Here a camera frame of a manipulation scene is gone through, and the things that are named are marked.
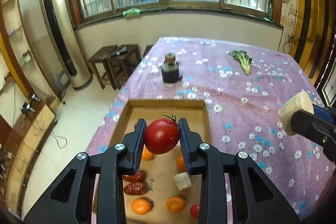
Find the orange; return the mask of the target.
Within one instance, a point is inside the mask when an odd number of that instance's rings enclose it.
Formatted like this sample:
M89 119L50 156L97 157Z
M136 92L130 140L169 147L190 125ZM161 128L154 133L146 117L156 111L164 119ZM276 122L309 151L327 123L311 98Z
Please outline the orange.
M145 198L137 198L132 201L131 209L135 214L146 215L152 209L152 204Z
M171 197L166 202L166 208L171 213L179 213L185 208L185 201L180 197Z
M141 160L143 161L151 161L154 159L154 154L151 153L146 146L143 147L143 151L142 151L142 157Z
M176 160L176 165L177 165L177 169L180 173L185 172L186 171L186 167L185 167L185 162L183 160L183 156L179 156Z

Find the large red tomato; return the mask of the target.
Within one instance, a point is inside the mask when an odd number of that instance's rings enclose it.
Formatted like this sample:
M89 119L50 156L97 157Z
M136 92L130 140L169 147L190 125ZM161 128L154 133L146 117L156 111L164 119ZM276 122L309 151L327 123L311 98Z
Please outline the large red tomato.
M193 204L193 206L190 208L190 216L194 219L198 219L199 217L199 204Z

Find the wooden wall shelf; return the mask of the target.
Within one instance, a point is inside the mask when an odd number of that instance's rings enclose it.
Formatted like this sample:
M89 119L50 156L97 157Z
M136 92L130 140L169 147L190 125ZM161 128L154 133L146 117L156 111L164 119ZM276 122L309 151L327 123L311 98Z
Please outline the wooden wall shelf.
M50 104L62 101L27 36L20 0L1 0L1 55L9 70L7 78L15 81L25 97L35 92Z

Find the green leafy vegetable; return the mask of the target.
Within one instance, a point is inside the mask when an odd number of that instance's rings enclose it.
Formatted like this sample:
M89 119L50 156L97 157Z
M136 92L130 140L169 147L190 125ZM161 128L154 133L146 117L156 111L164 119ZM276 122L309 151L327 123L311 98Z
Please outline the green leafy vegetable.
M229 55L241 65L246 75L251 73L252 57L249 57L246 51L229 51Z

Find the black remote on stool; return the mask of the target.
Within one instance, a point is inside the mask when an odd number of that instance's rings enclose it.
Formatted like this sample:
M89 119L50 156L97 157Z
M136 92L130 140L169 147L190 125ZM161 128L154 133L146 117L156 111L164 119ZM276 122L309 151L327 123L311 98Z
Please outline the black remote on stool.
M119 47L115 51L110 53L110 57L122 56L128 53L128 46Z

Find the green bottle on windowsill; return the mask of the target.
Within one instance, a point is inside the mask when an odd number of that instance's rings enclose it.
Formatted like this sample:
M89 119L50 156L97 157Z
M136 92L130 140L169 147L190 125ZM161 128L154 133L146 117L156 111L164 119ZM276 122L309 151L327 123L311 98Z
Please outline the green bottle on windowsill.
M268 8L268 16L270 19L272 19L272 13L273 13L273 6L272 3L270 3Z

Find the tall gold air conditioner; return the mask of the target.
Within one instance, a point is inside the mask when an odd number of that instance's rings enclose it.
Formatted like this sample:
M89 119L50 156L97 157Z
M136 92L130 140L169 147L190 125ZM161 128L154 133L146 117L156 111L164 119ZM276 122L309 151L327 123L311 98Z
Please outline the tall gold air conditioner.
M43 19L53 48L75 90L82 90L92 81L77 42L66 0L39 0Z

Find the low wooden cabinet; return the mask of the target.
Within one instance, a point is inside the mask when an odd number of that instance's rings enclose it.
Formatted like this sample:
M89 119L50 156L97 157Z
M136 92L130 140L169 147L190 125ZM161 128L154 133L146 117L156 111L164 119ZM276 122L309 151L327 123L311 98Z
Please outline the low wooden cabinet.
M8 134L1 135L1 202L21 214L34 157L55 125L56 113L41 102L34 113L21 114Z

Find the red date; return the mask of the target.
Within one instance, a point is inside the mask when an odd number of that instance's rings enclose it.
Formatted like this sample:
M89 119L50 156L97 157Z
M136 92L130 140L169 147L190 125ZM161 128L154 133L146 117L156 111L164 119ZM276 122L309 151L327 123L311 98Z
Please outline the red date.
M123 188L123 192L130 196L141 196L147 192L147 186L143 181L132 182Z
M127 182L142 182L146 179L146 172L138 170L134 175L123 175L122 179Z

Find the dark wooden stool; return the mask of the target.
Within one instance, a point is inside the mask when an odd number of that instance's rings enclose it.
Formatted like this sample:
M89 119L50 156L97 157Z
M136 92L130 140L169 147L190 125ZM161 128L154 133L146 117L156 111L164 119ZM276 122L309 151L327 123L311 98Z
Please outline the dark wooden stool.
M88 60L92 72L96 76L96 79L102 89L105 89L105 83L107 82L111 84L113 90L117 89L105 60L105 58L116 48L116 45L104 46L100 48L95 54L93 54Z
M109 54L105 58L106 64L109 67L109 71L117 86L117 89L121 89L123 84L127 82L133 71L142 60L142 57L139 53L138 44L121 45L119 47L121 48L124 46L128 46L127 54L117 57L110 57Z

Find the red tomato with stem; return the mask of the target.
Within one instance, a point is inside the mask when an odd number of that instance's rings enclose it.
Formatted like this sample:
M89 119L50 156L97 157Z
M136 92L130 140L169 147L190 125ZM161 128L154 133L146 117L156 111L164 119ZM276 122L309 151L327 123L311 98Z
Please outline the red tomato with stem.
M155 155L170 152L179 142L180 130L174 114L163 114L147 126L144 144L147 150Z

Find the black grinder with wooden knob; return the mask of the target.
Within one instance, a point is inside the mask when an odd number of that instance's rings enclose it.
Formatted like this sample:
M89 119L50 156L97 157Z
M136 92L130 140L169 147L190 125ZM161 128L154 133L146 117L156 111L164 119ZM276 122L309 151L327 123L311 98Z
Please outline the black grinder with wooden knob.
M174 53L165 54L165 61L161 66L162 80L165 84L174 84L182 79L179 73L179 62Z

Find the green cloth on windowsill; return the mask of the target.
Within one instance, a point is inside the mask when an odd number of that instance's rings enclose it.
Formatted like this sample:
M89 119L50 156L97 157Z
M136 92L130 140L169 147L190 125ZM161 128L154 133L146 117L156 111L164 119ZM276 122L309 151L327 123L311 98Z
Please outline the green cloth on windowsill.
M133 17L133 16L139 16L141 15L141 9L137 9L137 8L130 8L127 9L126 11L123 12L123 17L124 18L129 18L129 17Z

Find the white corn piece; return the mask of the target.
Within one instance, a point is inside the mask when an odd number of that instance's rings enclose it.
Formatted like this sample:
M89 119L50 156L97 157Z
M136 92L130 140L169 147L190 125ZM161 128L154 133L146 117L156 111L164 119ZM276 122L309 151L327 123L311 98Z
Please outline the white corn piece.
M305 110L310 114L314 114L313 104L306 91L301 91L287 100L278 111L280 122L287 135L295 135L295 132L291 129L290 122L293 114L298 110Z
M190 176L187 172L178 173L174 176L175 184L179 191L192 186Z

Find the floral purple tablecloth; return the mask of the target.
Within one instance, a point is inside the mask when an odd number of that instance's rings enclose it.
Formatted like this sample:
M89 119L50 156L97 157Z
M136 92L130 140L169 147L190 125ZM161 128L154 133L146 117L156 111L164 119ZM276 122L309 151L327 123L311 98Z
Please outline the floral purple tablecloth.
M246 51L252 57L249 76L229 51ZM165 84L161 75L169 52L175 54L183 76L174 84ZM167 37L140 62L107 114L135 98L204 101L213 145L227 153L246 151L305 218L321 199L335 166L321 146L284 131L278 111L301 91L313 104L323 105L289 55L234 42Z

